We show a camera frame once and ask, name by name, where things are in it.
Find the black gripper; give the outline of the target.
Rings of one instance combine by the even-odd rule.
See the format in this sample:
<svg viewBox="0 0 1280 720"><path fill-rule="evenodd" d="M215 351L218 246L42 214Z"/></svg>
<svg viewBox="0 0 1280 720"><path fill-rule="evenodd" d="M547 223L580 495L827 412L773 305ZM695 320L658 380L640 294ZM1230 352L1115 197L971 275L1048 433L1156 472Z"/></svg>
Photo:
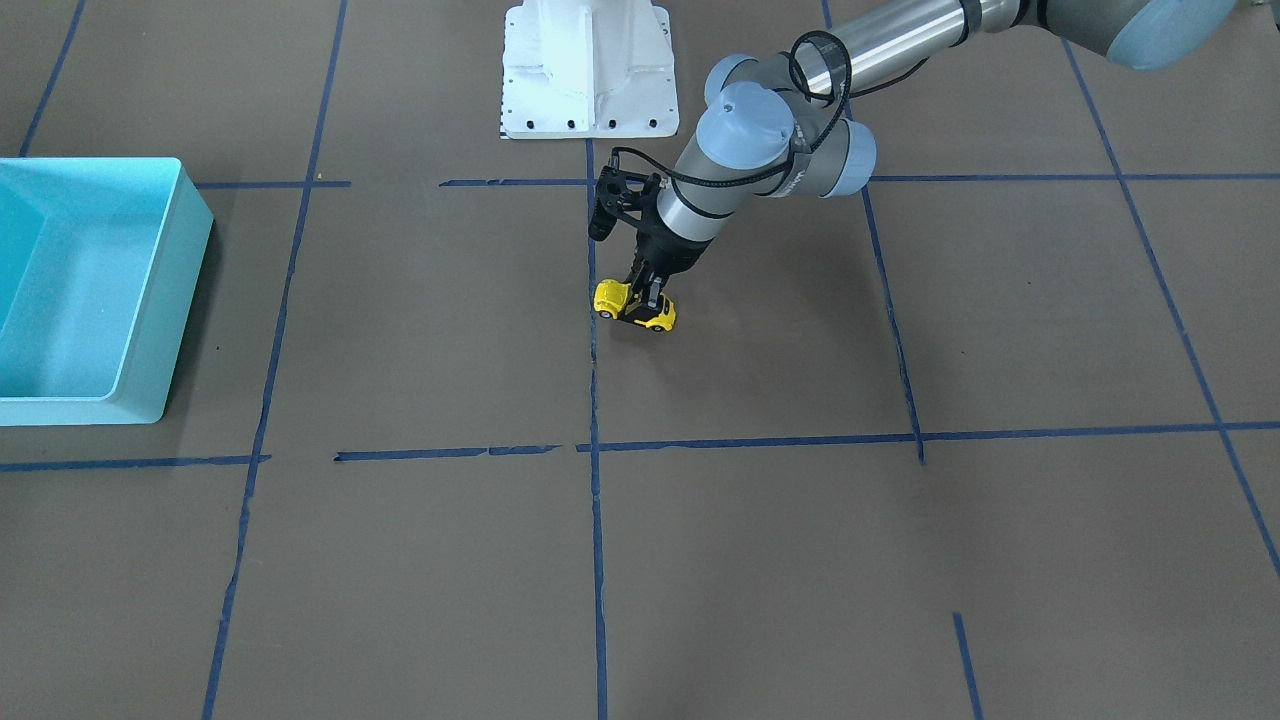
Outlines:
<svg viewBox="0 0 1280 720"><path fill-rule="evenodd" d="M637 229L634 263L623 279L628 301L643 301L650 311L666 307L666 283L695 265L712 240L687 240L662 228Z"/></svg>

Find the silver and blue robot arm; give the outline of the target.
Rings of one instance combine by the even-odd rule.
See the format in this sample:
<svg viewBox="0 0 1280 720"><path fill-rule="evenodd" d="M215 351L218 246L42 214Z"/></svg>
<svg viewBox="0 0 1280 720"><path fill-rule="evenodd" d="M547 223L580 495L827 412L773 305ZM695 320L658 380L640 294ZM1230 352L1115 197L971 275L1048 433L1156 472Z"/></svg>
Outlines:
<svg viewBox="0 0 1280 720"><path fill-rule="evenodd" d="M626 172L625 147L596 179L588 233L618 223L636 231L622 281L602 281L594 311L655 332L675 323L666 293L751 197L859 192L876 141L846 110L855 99L906 79L933 55L983 33L1029 26L1134 70L1157 70L1198 49L1230 1L891 1L832 29L799 36L756 59L721 59L704 85L705 110L673 167Z"/></svg>

